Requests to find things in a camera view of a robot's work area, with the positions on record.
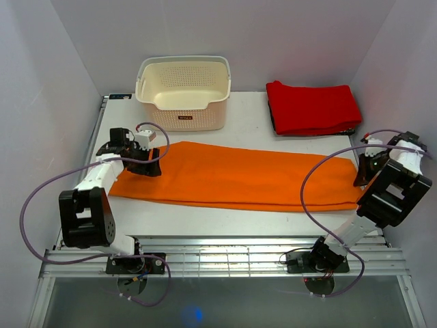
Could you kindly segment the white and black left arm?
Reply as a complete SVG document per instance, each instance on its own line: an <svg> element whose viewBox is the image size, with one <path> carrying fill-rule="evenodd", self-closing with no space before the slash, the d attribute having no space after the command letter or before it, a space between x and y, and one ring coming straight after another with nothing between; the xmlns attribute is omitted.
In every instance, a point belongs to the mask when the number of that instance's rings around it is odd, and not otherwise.
<svg viewBox="0 0 437 328"><path fill-rule="evenodd" d="M108 194L125 170L138 176L159 177L160 150L151 147L156 137L151 130L132 133L127 128L112 128L109 137L98 149L96 165L84 179L73 190L59 195L63 241L67 247L116 255L111 264L139 273L145 267L139 240L116 230Z"/></svg>

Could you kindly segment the orange trousers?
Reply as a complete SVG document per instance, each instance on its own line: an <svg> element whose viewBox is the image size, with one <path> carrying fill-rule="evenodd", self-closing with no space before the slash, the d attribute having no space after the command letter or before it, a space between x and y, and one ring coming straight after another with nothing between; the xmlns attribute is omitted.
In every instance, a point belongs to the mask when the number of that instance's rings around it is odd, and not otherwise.
<svg viewBox="0 0 437 328"><path fill-rule="evenodd" d="M123 171L109 194L134 200L272 212L353 210L362 194L350 159L181 141L156 178Z"/></svg>

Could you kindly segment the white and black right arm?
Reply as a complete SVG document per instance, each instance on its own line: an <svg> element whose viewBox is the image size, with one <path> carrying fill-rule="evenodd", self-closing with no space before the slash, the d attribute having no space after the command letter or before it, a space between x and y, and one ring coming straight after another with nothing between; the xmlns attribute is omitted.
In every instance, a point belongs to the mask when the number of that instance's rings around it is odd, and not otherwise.
<svg viewBox="0 0 437 328"><path fill-rule="evenodd" d="M367 134L361 141L363 151L353 185L363 188L363 194L355 215L315 242L308 264L316 271L335 271L364 236L398 226L432 186L421 171L427 147L418 135L400 132L383 143Z"/></svg>

